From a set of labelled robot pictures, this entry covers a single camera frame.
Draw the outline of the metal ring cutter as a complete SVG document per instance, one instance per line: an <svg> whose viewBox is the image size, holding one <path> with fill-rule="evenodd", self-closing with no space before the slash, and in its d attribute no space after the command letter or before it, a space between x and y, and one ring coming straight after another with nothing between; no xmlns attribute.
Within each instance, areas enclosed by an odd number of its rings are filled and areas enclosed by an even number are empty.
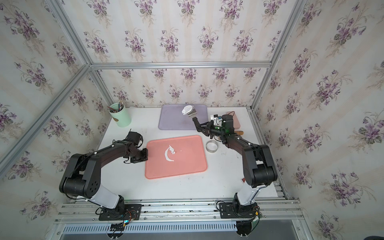
<svg viewBox="0 0 384 240"><path fill-rule="evenodd" d="M208 141L206 143L206 150L209 153L215 153L218 150L219 146L216 141Z"/></svg>

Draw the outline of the pink plastic tray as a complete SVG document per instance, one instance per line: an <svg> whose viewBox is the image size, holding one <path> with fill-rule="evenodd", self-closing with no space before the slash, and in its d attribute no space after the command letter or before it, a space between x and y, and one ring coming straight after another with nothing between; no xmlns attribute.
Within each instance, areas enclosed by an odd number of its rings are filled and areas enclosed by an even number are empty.
<svg viewBox="0 0 384 240"><path fill-rule="evenodd" d="M165 159L169 145L183 151L178 161ZM145 177L149 180L201 173L208 168L205 147L198 135L152 140L147 143L147 149Z"/></svg>

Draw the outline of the black handled metal scraper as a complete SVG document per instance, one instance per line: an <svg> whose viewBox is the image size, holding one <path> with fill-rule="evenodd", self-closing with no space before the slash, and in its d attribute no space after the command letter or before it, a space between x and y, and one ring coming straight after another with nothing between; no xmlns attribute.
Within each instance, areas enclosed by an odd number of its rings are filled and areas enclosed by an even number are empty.
<svg viewBox="0 0 384 240"><path fill-rule="evenodd" d="M198 118L197 118L197 111L196 111L196 113L195 113L194 115L192 115L192 116L188 116L188 117L192 119L192 121L193 121L193 123L194 123L194 125L195 125L195 127L196 127L196 130L197 130L198 132L201 132L202 129L201 129L201 124L200 124L200 122L199 122L199 120L198 120Z"/></svg>

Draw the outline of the white dough piece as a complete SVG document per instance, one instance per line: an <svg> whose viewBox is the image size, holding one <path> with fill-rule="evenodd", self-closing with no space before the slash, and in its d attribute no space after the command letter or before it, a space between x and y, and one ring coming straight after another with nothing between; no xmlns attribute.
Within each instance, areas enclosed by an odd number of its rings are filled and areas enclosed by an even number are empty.
<svg viewBox="0 0 384 240"><path fill-rule="evenodd" d="M192 105L187 105L182 110L182 114L187 116L192 116L195 113L196 113L195 107Z"/></svg>

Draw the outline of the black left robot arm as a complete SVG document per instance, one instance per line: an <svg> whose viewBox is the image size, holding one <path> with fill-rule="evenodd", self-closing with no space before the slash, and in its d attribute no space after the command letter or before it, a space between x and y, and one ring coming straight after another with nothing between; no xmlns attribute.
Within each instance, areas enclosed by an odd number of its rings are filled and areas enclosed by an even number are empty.
<svg viewBox="0 0 384 240"><path fill-rule="evenodd" d="M116 209L121 197L101 183L102 168L119 158L131 163L148 160L148 149L140 150L132 141L120 140L88 154L71 156L59 185L65 195L80 196L105 209Z"/></svg>

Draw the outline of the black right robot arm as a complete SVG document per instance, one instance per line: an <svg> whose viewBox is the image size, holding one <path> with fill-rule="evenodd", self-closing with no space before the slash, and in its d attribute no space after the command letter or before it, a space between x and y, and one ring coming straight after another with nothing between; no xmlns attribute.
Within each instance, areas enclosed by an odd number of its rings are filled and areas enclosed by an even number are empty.
<svg viewBox="0 0 384 240"><path fill-rule="evenodd" d="M267 145L258 145L245 140L235 133L232 115L223 115L220 125L214 121L201 124L197 117L192 118L199 133L220 141L228 149L242 156L245 184L234 196L233 203L237 206L249 206L262 189L271 185L278 178L272 153Z"/></svg>

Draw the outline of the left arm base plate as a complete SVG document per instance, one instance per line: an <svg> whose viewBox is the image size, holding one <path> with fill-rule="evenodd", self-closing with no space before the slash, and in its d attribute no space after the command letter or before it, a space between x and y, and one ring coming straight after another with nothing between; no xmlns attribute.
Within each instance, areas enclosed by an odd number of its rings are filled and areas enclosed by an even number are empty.
<svg viewBox="0 0 384 240"><path fill-rule="evenodd" d="M135 221L140 218L141 210L141 204L128 204L124 207L117 207L116 209L101 208L99 221Z"/></svg>

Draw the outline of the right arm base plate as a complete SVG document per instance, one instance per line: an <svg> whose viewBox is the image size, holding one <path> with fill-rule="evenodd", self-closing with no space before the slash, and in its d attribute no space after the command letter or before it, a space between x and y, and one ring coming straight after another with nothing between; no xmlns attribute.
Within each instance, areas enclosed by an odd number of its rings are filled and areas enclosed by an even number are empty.
<svg viewBox="0 0 384 240"><path fill-rule="evenodd" d="M251 219L256 217L260 210L257 203L242 206L237 202L217 201L215 207L221 219Z"/></svg>

